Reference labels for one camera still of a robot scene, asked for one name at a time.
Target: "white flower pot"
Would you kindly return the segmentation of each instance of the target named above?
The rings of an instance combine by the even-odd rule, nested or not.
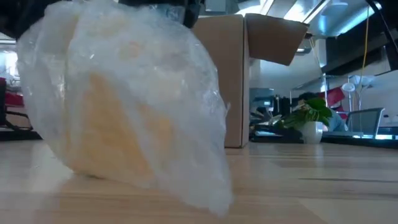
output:
[[[299,131],[303,134],[305,144],[319,144],[322,139],[323,123],[318,121],[307,122]]]

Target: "wooden desk surface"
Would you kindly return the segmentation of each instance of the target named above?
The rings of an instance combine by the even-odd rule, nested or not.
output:
[[[322,144],[228,149],[218,218],[157,190],[73,175],[42,141],[0,143],[0,224],[397,223],[398,151]]]

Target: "potted plant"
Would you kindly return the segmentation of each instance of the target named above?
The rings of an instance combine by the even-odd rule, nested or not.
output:
[[[304,143],[318,144],[321,141],[323,126],[329,127],[332,114],[322,98],[304,101],[292,114],[282,120],[283,126],[293,127],[303,134]]]

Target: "black office chair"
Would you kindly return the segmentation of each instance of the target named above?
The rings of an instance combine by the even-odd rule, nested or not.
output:
[[[383,111],[384,108],[373,108],[350,112],[346,120],[348,131],[363,133],[375,139]]]

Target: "transparent plastic wrap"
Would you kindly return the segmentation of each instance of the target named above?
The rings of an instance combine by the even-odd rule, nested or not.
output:
[[[228,211],[226,107],[189,29],[156,7],[58,2],[17,53],[31,123],[66,166]]]

